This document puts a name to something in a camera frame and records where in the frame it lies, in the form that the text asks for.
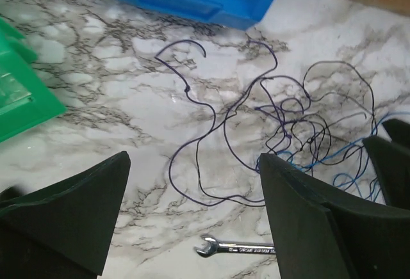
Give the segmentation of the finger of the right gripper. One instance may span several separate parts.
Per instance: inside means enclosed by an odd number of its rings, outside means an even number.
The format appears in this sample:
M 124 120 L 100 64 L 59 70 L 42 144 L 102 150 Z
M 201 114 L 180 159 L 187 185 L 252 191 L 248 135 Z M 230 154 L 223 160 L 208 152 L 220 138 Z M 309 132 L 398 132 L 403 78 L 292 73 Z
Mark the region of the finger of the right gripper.
M 410 147 L 410 125 L 409 123 L 392 118 L 382 123 L 391 140 L 403 147 Z
M 409 210 L 409 149 L 371 136 L 363 140 L 386 205 Z

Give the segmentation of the green plastic bin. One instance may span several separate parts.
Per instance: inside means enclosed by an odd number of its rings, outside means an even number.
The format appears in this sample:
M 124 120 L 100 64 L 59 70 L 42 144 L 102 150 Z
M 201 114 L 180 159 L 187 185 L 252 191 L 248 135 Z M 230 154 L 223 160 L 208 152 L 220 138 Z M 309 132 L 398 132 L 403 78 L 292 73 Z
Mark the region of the green plastic bin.
M 32 68 L 37 58 L 26 37 L 1 19 L 1 141 L 66 112 Z

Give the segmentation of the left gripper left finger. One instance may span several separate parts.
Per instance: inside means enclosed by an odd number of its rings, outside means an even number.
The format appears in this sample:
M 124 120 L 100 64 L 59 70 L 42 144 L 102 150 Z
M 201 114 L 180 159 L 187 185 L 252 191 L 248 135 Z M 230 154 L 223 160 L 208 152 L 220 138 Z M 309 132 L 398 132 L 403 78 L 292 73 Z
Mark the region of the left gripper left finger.
M 101 276 L 130 167 L 122 151 L 31 193 L 2 190 L 1 278 Z

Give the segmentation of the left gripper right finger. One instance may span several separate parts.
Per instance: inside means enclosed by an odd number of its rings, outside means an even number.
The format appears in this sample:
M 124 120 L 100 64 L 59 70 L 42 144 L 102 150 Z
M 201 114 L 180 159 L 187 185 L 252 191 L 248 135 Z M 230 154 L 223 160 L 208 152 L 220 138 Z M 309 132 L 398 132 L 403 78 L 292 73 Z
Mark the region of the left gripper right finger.
M 282 278 L 408 278 L 409 211 L 371 202 L 261 154 Z

